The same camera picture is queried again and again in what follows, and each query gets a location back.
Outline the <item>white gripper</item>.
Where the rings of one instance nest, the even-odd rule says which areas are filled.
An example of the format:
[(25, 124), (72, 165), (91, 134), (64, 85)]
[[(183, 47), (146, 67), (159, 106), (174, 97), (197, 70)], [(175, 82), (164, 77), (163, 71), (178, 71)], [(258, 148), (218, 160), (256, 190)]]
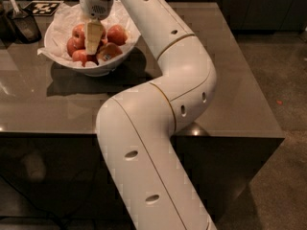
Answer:
[(95, 55), (105, 28), (99, 20), (110, 14), (113, 0), (80, 0), (83, 13), (96, 19), (89, 19), (84, 25), (84, 46), (88, 55)]

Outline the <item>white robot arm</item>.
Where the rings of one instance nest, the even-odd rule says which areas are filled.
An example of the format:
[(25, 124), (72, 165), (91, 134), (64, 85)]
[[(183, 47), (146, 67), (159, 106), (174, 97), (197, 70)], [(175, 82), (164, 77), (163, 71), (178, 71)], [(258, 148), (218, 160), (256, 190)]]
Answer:
[[(217, 230), (170, 142), (208, 107), (216, 70), (200, 40), (165, 0), (120, 0), (157, 60), (161, 77), (100, 108), (96, 133), (136, 230)], [(92, 18), (113, 0), (80, 0)]]

